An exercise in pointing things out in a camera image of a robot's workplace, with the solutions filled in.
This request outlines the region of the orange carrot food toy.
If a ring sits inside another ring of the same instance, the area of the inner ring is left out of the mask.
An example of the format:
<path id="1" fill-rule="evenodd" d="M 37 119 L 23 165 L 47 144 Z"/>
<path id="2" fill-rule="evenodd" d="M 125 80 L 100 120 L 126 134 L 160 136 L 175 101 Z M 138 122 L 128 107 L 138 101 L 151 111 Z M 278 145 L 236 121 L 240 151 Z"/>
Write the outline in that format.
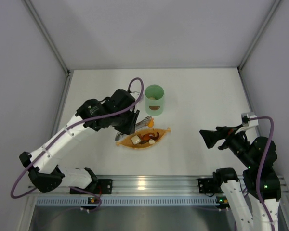
<path id="1" fill-rule="evenodd" d="M 149 128 L 152 128 L 154 125 L 155 125 L 154 118 L 151 118 L 151 120 L 149 121 L 149 123 L 148 123 L 147 126 L 148 126 Z"/>

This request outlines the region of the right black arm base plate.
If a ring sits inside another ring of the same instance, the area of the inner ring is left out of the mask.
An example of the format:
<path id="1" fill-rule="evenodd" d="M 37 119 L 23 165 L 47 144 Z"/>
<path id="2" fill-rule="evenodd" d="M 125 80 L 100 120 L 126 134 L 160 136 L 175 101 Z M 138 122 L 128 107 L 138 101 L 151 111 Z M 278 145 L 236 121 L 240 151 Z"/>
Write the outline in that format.
<path id="1" fill-rule="evenodd" d="M 222 193 L 218 182 L 214 178 L 199 178 L 197 181 L 200 194 L 214 196 L 215 194 Z"/>

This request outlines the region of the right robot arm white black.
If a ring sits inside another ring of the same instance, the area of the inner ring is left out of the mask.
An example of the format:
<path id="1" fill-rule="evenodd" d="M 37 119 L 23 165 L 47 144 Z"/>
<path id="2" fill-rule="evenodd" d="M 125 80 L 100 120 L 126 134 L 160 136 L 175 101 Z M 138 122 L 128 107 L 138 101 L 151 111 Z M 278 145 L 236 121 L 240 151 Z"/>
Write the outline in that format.
<path id="1" fill-rule="evenodd" d="M 219 150 L 229 149 L 246 167 L 243 181 L 251 205 L 248 205 L 236 171 L 220 168 L 214 171 L 213 179 L 225 194 L 238 231 L 278 230 L 278 208 L 281 198 L 280 181 L 273 170 L 277 159 L 276 145 L 272 137 L 257 137 L 249 142 L 242 125 L 216 127 L 215 131 L 200 130 L 207 148 L 223 140 Z"/>

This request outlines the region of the metal tongs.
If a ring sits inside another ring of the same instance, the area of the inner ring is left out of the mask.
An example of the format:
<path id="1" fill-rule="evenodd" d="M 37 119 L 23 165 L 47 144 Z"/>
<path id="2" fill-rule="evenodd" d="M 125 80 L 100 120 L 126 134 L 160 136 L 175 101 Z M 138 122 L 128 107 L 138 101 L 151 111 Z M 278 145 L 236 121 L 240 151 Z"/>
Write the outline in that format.
<path id="1" fill-rule="evenodd" d="M 152 119 L 153 118 L 151 115 L 145 117 L 143 120 L 141 120 L 140 122 L 135 124 L 134 128 L 132 129 L 132 131 L 130 133 L 124 134 L 124 133 L 118 132 L 115 136 L 115 141 L 119 141 L 119 140 L 123 139 L 125 136 L 132 135 L 137 130 L 139 130 L 143 127 L 147 127 Z"/>

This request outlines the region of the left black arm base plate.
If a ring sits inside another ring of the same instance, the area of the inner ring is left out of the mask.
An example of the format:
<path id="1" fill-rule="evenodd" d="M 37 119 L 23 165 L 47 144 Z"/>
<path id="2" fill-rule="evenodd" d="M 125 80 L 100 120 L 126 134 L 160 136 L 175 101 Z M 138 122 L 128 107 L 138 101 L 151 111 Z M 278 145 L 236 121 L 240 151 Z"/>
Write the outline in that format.
<path id="1" fill-rule="evenodd" d="M 112 179 L 98 179 L 90 183 L 86 188 L 81 189 L 96 195 L 112 194 Z"/>

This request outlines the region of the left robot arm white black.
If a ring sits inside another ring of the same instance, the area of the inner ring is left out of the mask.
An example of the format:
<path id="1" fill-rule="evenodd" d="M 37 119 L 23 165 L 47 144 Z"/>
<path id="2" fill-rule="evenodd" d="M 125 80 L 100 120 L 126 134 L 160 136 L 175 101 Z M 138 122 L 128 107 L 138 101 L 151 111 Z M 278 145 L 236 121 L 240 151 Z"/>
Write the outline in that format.
<path id="1" fill-rule="evenodd" d="M 48 142 L 30 153 L 23 152 L 19 159 L 28 171 L 32 184 L 42 193 L 57 187 L 69 187 L 94 192 L 98 178 L 90 168 L 66 168 L 58 164 L 81 141 L 103 128 L 112 126 L 116 131 L 130 135 L 135 132 L 139 110 L 131 92 L 118 89 L 101 102 L 89 99 L 76 111 L 70 121 Z"/>

